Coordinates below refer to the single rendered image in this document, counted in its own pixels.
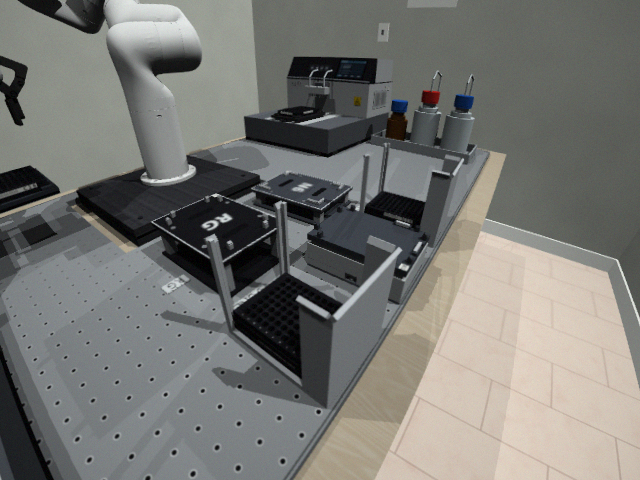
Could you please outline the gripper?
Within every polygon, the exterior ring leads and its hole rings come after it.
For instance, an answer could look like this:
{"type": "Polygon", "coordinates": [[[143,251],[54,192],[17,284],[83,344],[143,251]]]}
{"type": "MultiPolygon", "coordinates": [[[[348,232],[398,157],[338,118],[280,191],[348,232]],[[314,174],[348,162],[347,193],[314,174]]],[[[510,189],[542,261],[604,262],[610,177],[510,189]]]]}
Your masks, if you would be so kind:
{"type": "Polygon", "coordinates": [[[21,106],[18,102],[18,94],[25,84],[28,68],[26,65],[0,56],[0,65],[15,71],[15,77],[10,86],[4,83],[3,74],[0,69],[0,91],[5,94],[5,103],[16,125],[22,126],[21,119],[25,119],[21,106]]]}

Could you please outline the blue bottle cap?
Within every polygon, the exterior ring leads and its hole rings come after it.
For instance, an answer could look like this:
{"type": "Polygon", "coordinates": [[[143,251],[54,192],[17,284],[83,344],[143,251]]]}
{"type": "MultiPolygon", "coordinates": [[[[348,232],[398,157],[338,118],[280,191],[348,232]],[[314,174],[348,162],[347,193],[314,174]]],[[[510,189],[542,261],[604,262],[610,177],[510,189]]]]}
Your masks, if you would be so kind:
{"type": "Polygon", "coordinates": [[[472,107],[473,100],[474,100],[473,96],[456,95],[454,105],[472,107]]]}
{"type": "Polygon", "coordinates": [[[392,100],[391,109],[392,110],[398,110],[398,111],[406,111],[407,110],[407,106],[408,106],[408,101],[392,100]]]}

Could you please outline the black regrip nest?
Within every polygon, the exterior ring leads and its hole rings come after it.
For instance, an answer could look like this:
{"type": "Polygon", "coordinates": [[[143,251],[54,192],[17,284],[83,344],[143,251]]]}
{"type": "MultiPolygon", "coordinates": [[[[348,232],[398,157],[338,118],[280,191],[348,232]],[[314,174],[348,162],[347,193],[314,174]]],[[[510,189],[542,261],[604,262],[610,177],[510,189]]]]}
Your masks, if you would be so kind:
{"type": "Polygon", "coordinates": [[[215,234],[231,298],[279,263],[276,218],[217,193],[151,223],[162,254],[218,293],[204,241],[215,234]],[[263,242],[269,237],[271,245],[263,242]]]}

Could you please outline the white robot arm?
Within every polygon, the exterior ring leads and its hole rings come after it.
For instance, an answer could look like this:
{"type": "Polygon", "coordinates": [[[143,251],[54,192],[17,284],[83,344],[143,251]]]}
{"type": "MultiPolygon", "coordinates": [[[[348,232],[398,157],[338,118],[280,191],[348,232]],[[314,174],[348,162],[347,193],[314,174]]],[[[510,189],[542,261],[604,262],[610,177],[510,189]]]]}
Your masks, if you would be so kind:
{"type": "Polygon", "coordinates": [[[193,71],[202,61],[198,34],[179,8],[140,0],[18,1],[88,34],[98,33],[106,19],[107,48],[146,170],[141,182],[168,186],[195,176],[196,168],[187,162],[174,96],[156,77],[193,71]]]}

